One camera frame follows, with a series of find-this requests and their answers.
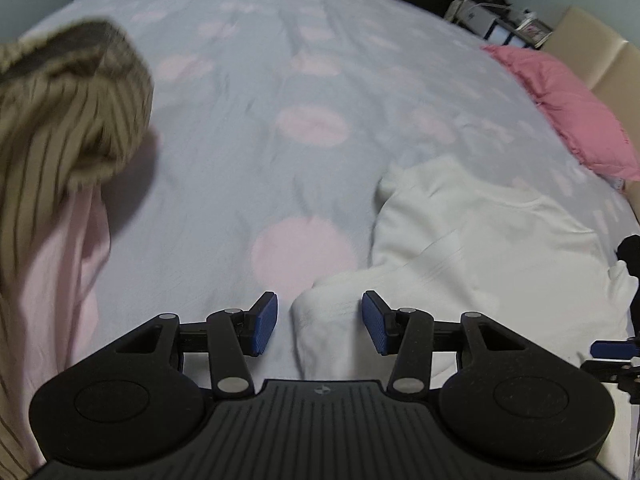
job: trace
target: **brown striped fabric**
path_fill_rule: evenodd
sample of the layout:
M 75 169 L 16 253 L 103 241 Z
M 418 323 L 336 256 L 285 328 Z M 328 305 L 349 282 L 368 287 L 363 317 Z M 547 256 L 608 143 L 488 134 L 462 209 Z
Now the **brown striped fabric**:
M 12 286 L 65 195 L 129 161 L 146 133 L 153 83 L 123 33 L 82 22 L 0 45 L 0 479 L 29 466 L 13 418 Z

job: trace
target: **logo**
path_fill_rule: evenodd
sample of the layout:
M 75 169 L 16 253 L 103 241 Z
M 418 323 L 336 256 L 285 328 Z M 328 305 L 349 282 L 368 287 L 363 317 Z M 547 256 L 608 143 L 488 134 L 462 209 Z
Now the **logo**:
M 326 384 L 323 384 L 319 388 L 316 388 L 314 391 L 318 395 L 326 395 L 331 393 L 331 388 L 329 388 Z

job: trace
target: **pink fabric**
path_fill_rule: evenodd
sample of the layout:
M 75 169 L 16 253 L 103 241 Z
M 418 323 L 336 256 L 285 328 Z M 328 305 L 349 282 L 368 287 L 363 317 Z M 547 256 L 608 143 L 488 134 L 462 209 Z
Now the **pink fabric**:
M 597 174 L 640 180 L 638 155 L 622 124 L 561 61 L 526 48 L 482 48 L 520 81 L 581 164 Z
M 11 395 L 33 466 L 43 458 L 28 407 L 36 390 L 78 360 L 98 320 L 94 281 L 110 250 L 100 188 L 71 195 L 20 270 L 10 325 Z

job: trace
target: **white towel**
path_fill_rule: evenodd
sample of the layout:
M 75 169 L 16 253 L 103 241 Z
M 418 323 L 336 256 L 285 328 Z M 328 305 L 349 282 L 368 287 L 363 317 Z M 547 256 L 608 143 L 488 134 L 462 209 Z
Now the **white towel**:
M 392 168 L 379 192 L 373 267 L 321 280 L 292 306 L 305 379 L 388 378 L 394 358 L 375 353 L 359 313 L 366 290 L 436 320 L 483 312 L 577 366 L 594 340 L 627 337 L 638 280 L 624 262 L 609 269 L 596 234 L 548 197 L 482 182 L 450 157 Z M 454 371 L 436 355 L 432 386 Z M 616 448 L 629 448 L 624 426 Z M 607 466 L 628 477 L 620 457 Z

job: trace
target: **ribbed black surface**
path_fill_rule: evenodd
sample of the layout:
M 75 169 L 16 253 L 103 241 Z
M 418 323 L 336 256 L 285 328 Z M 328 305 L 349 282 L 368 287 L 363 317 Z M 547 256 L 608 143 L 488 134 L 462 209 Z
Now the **ribbed black surface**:
M 49 463 L 37 480 L 604 480 L 594 463 L 517 472 L 452 444 L 427 407 L 389 399 L 373 382 L 269 381 L 250 400 L 225 401 L 196 439 L 130 470 Z

